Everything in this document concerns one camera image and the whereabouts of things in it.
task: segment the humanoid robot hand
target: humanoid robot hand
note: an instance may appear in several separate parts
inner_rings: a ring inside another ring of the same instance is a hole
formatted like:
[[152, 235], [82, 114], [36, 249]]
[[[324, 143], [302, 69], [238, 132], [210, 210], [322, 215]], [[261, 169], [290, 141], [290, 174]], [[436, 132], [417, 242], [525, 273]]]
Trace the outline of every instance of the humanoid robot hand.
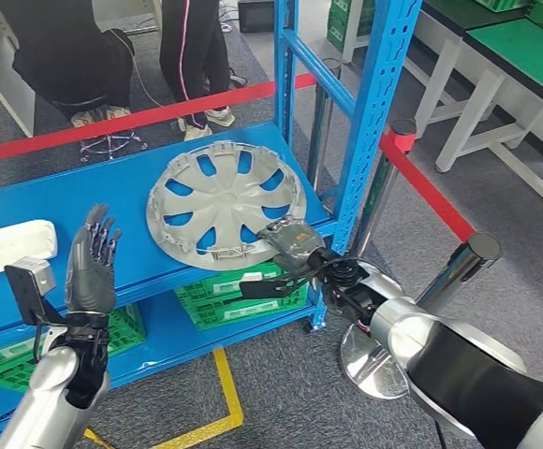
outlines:
[[104, 204], [92, 206], [71, 243], [66, 271], [65, 304], [68, 311], [107, 313], [115, 305], [114, 259], [122, 233], [109, 231], [114, 217], [103, 220]]

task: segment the blue metal shelf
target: blue metal shelf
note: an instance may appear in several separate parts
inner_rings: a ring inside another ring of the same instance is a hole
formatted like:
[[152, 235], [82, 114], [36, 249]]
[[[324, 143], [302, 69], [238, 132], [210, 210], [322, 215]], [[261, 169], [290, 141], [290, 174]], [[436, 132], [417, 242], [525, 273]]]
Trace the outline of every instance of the blue metal shelf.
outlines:
[[[308, 201], [306, 220], [324, 236], [331, 236], [333, 250], [343, 253], [346, 249], [421, 0], [376, 0], [370, 45], [359, 92], [354, 101], [320, 58], [299, 38], [298, 4], [298, 0], [275, 1], [274, 45], [277, 84], [274, 123], [234, 129], [0, 189], [0, 227], [36, 218], [51, 220], [55, 225], [63, 251], [51, 261], [60, 288], [49, 296], [49, 300], [58, 309], [63, 308], [61, 286], [70, 239], [83, 214], [95, 202], [102, 202], [109, 204], [117, 218], [117, 224], [125, 233], [116, 261], [118, 303], [142, 300], [140, 308], [146, 322], [147, 341], [112, 358], [109, 370], [114, 386], [301, 317], [309, 316], [316, 328], [322, 326], [325, 307], [321, 301], [313, 301], [315, 295], [309, 292], [309, 305], [298, 311], [197, 331], [178, 301], [164, 292], [210, 273], [188, 268], [163, 253], [150, 237], [145, 221], [148, 193], [168, 161], [180, 152], [215, 140], [231, 139], [265, 145], [278, 152], [302, 182]], [[331, 217], [290, 151], [297, 57], [352, 121]], [[0, 347], [30, 335], [30, 329], [21, 325], [5, 277], [0, 274]], [[0, 414], [15, 406], [19, 397], [18, 392], [0, 388]]]
[[[265, 145], [278, 152], [293, 168], [305, 187], [307, 221], [325, 236], [333, 233], [335, 222], [329, 218], [329, 213], [312, 191], [292, 152], [272, 123], [239, 128], [197, 142], [168, 145], [106, 164], [0, 188], [0, 227], [36, 218], [51, 220], [55, 225], [60, 253], [50, 262], [59, 287], [49, 295], [49, 300], [61, 310], [64, 308], [62, 286], [70, 240], [83, 214], [95, 202], [108, 204], [116, 217], [116, 224], [124, 232], [115, 266], [118, 305], [195, 282], [211, 275], [211, 272], [187, 267], [156, 245], [147, 230], [147, 196], [175, 155], [225, 139]], [[30, 327], [21, 324], [5, 275], [0, 273], [0, 348], [30, 338], [33, 332]]]

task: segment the white sneaker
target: white sneaker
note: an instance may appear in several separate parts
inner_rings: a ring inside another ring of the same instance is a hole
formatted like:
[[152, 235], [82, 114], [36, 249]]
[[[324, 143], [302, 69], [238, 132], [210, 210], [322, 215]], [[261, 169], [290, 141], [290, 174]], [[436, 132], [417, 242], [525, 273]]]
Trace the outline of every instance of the white sneaker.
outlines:
[[184, 119], [182, 119], [182, 117], [179, 117], [178, 119], [176, 119], [176, 121], [179, 124], [179, 129], [180, 130], [180, 132], [186, 132], [186, 122]]
[[89, 110], [77, 112], [72, 115], [70, 121], [76, 128], [79, 126], [85, 126], [86, 124], [95, 123], [95, 119], [92, 117]]
[[204, 128], [200, 129], [197, 126], [192, 126], [191, 124], [186, 125], [186, 134], [184, 135], [184, 141], [194, 140], [195, 138], [204, 138], [205, 136], [210, 136], [213, 134], [212, 129], [206, 124]]
[[205, 111], [207, 120], [210, 122], [217, 123], [219, 126], [228, 127], [236, 120], [234, 114], [228, 107], [222, 110], [207, 109]]
[[119, 119], [120, 117], [126, 117], [130, 115], [130, 109], [120, 108], [119, 106], [107, 106], [107, 120]]

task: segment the chair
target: chair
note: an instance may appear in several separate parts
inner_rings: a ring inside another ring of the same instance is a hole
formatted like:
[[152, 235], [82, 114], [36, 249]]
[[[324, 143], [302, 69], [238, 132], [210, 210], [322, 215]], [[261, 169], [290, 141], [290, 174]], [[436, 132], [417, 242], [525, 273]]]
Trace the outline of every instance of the chair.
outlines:
[[[64, 103], [60, 101], [52, 100], [51, 102], [56, 108], [65, 110], [70, 109], [74, 111], [89, 111], [95, 121], [106, 120], [107, 95], [101, 95], [94, 98], [93, 100], [83, 101], [80, 103]], [[116, 152], [122, 150], [129, 143], [135, 141], [140, 144], [141, 150], [146, 150], [148, 145], [143, 142], [142, 138], [138, 136], [134, 129], [125, 131], [119, 131], [115, 134], [105, 134], [96, 138], [87, 138], [80, 141], [80, 160], [82, 162], [88, 162], [89, 154], [107, 154], [109, 159], [114, 159]]]

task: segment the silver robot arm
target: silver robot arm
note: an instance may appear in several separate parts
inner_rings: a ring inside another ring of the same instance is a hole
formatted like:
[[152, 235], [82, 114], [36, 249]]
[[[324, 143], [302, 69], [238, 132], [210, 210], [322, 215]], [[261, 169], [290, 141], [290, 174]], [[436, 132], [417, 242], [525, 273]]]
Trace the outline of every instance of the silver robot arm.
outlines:
[[488, 449], [543, 449], [543, 383], [527, 376], [513, 351], [475, 327], [424, 311], [371, 263], [324, 248], [302, 220], [284, 217], [258, 237], [293, 275], [241, 282], [244, 297], [281, 297], [321, 282], [329, 311], [386, 349], [411, 397], [437, 423]]
[[[38, 328], [38, 363], [1, 434], [0, 449], [73, 447], [107, 390], [107, 313], [115, 304], [113, 262], [120, 233], [108, 238], [114, 218], [101, 224], [106, 212], [93, 207], [72, 242], [65, 317], [44, 298], [55, 288], [49, 263], [24, 258], [5, 267], [24, 323]], [[39, 330], [45, 325], [49, 331], [39, 358]]]

